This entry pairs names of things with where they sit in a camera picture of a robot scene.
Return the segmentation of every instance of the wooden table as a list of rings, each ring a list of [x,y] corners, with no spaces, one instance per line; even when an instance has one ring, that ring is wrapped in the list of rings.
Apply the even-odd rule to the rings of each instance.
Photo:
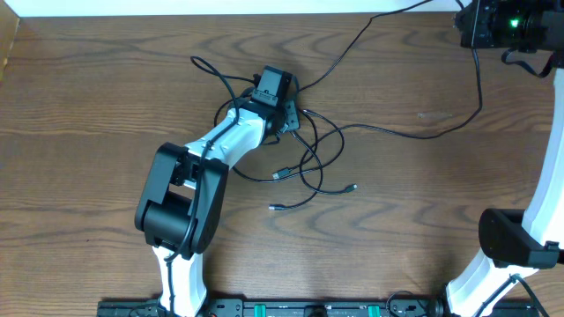
[[[156,258],[133,225],[145,177],[161,144],[203,135],[228,98],[189,56],[245,77],[277,66],[304,85],[368,17],[24,19],[0,89],[0,314],[93,316],[102,299],[157,296]],[[376,20],[331,75],[301,95],[301,107],[337,125],[420,134],[462,122],[478,105],[476,78],[450,18]],[[486,105],[468,127],[434,141],[348,130],[325,187],[358,183],[349,195],[272,212],[269,203],[295,203],[308,190],[298,179],[263,185],[231,174],[205,253],[209,289],[374,299],[397,290],[434,294],[458,276],[479,249],[481,212],[529,204],[552,122],[552,78],[504,66],[500,54],[480,52]],[[532,58],[539,66],[545,55]],[[322,158],[338,145],[332,136]],[[240,168],[268,178],[302,153],[285,136]],[[529,278],[552,315],[564,315],[563,273]],[[526,297],[520,286],[512,295]]]

